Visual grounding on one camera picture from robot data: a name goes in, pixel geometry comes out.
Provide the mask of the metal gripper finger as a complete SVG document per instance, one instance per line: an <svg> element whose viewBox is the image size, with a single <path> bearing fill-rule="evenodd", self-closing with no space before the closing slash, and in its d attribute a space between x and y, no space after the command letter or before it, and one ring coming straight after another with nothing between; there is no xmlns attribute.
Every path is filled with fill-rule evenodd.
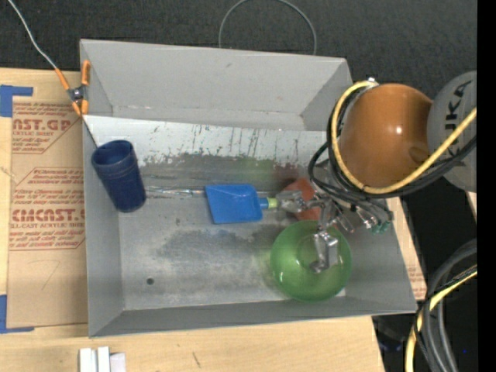
<svg viewBox="0 0 496 372"><path fill-rule="evenodd" d="M313 243L317 260L310 264L310 268L314 273L320 274L337 263L339 241L328 232L319 232L314 235Z"/></svg>
<svg viewBox="0 0 496 372"><path fill-rule="evenodd" d="M308 202L298 190L282 191L276 195L278 208L286 212L303 212L309 210Z"/></svg>

